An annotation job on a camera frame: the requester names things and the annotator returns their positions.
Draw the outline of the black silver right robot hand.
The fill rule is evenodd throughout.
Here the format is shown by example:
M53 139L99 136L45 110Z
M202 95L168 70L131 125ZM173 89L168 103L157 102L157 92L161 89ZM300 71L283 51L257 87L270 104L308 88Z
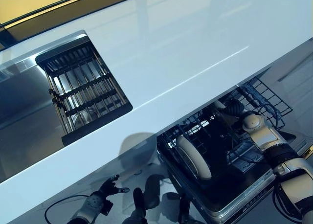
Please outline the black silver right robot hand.
M244 113L244 105L238 99L229 99L224 103L224 108L220 108L220 111L224 114L239 117Z

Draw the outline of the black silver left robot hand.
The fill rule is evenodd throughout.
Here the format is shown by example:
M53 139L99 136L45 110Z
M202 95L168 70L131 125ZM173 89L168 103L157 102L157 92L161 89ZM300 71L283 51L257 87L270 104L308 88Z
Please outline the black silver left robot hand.
M108 197L111 195L119 194L119 193L128 193L130 191L127 187L116 187L116 181L120 175L114 175L108 178L99 188L99 192L103 194L103 196Z

